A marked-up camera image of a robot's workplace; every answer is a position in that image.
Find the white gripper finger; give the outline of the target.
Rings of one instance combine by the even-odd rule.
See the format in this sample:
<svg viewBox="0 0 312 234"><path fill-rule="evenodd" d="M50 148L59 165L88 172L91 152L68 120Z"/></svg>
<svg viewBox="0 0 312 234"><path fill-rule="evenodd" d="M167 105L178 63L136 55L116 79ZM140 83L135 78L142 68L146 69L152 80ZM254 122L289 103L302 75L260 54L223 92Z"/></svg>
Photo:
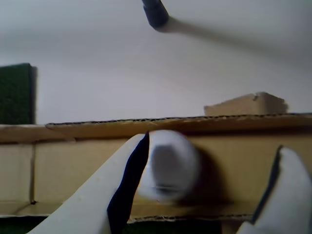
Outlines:
<svg viewBox="0 0 312 234"><path fill-rule="evenodd" d="M280 146L268 186L251 221L239 234L310 234L312 232L312 177L293 149Z"/></svg>
<svg viewBox="0 0 312 234"><path fill-rule="evenodd" d="M32 234L120 234L149 156L149 133L123 144Z"/></svg>

